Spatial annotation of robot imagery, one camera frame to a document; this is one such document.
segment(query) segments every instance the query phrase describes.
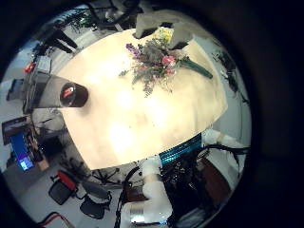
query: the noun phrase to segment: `office chair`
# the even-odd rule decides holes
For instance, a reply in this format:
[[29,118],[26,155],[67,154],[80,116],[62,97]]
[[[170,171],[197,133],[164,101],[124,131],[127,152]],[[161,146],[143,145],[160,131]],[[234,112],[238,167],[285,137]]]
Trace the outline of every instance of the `office chair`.
[[[109,191],[106,191],[99,183],[83,180],[82,186],[86,193],[83,197],[77,199],[83,200],[80,210],[87,216],[94,219],[102,219],[105,214],[105,210],[110,210],[109,205],[112,201],[112,196]],[[97,202],[93,198],[103,200],[103,202]]]

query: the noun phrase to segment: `purple flower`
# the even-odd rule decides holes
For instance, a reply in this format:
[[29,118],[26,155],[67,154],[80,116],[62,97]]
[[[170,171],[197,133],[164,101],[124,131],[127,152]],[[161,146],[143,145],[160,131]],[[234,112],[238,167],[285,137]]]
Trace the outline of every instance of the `purple flower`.
[[134,55],[134,58],[140,58],[141,52],[138,48],[135,48],[132,44],[126,44],[125,47]]

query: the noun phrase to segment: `round table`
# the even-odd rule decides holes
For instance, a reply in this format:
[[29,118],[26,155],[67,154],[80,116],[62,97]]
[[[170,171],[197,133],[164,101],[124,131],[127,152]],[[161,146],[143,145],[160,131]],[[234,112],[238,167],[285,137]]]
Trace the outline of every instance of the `round table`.
[[85,48],[58,73],[83,85],[89,98],[85,106],[62,108],[67,129],[90,169],[138,161],[159,154],[199,134],[226,110],[219,75],[204,50],[195,42],[184,48],[191,60],[214,77],[180,68],[168,84],[144,97],[143,83],[133,76],[120,77],[131,68],[125,44],[144,44],[134,29],[105,37]]

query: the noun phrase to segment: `blue screen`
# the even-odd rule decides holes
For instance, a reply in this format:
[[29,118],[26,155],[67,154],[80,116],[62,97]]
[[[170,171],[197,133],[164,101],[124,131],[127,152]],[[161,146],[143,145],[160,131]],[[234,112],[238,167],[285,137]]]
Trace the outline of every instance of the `blue screen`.
[[10,137],[10,143],[13,152],[23,170],[30,169],[33,166],[28,154],[28,149],[23,133],[19,133]]

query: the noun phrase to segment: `pink flower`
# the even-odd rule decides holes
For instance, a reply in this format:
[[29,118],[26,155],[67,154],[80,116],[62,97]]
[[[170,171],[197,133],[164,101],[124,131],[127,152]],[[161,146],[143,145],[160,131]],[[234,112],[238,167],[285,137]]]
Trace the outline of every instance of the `pink flower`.
[[175,59],[172,55],[165,55],[161,59],[161,63],[164,65],[170,65],[175,63]]
[[171,69],[171,68],[167,68],[165,71],[166,71],[167,74],[174,74],[175,73],[175,70]]

